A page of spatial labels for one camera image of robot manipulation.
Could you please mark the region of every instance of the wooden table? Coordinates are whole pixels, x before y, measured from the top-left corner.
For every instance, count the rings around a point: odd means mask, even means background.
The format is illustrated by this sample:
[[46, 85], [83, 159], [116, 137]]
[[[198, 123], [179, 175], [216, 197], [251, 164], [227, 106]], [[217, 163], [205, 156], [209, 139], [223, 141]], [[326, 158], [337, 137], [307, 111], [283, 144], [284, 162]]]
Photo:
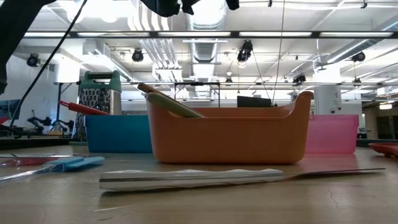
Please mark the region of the wooden table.
[[[57, 146], [8, 151], [86, 152]], [[355, 156], [305, 158], [293, 166], [174, 166], [148, 154], [103, 154], [101, 167], [48, 173], [0, 184], [0, 223], [397, 223], [398, 160], [357, 149]], [[292, 178], [268, 184], [204, 189], [107, 192], [100, 173], [111, 170], [228, 170], [275, 168], [285, 173], [350, 167], [385, 167], [380, 173]], [[0, 168], [0, 175], [32, 167]]]

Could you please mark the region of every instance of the box grater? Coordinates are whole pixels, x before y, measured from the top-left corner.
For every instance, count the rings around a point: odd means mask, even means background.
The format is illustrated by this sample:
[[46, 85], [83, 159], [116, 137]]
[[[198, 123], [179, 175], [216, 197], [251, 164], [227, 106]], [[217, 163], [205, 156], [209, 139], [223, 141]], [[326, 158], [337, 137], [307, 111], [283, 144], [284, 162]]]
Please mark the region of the box grater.
[[[96, 80], [111, 79], [109, 83]], [[85, 79], [79, 87], [79, 104], [121, 115], [121, 82], [119, 72], [86, 72]], [[72, 138], [74, 141], [86, 141], [84, 115], [77, 113]]]

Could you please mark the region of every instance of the pink plastic bin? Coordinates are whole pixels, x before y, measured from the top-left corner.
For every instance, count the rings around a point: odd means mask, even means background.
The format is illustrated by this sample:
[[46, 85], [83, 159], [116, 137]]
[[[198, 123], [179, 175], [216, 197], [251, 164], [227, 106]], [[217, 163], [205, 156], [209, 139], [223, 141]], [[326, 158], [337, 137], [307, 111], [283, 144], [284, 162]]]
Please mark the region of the pink plastic bin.
[[358, 115], [312, 115], [306, 154], [352, 154], [356, 148]]

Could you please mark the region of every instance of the orange plastic basket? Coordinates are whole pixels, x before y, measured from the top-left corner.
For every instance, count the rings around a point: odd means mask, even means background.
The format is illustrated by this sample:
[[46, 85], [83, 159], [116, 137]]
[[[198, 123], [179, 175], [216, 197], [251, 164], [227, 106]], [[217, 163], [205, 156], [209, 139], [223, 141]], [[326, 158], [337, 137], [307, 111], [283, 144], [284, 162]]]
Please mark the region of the orange plastic basket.
[[147, 101], [153, 153], [166, 163], [296, 163], [312, 96], [276, 108], [197, 108], [206, 118], [178, 118]]

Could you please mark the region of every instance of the red handle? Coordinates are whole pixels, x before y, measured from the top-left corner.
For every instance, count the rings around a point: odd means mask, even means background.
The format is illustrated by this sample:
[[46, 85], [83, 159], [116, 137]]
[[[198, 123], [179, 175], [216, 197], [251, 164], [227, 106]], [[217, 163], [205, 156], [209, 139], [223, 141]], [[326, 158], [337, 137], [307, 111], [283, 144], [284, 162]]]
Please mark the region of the red handle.
[[76, 111], [85, 115], [109, 115], [107, 112], [90, 108], [88, 106], [79, 105], [77, 103], [66, 103], [64, 101], [60, 101], [60, 105], [68, 107], [68, 109], [71, 111]]
[[8, 121], [8, 117], [7, 116], [0, 117], [0, 124], [3, 124], [6, 121]]

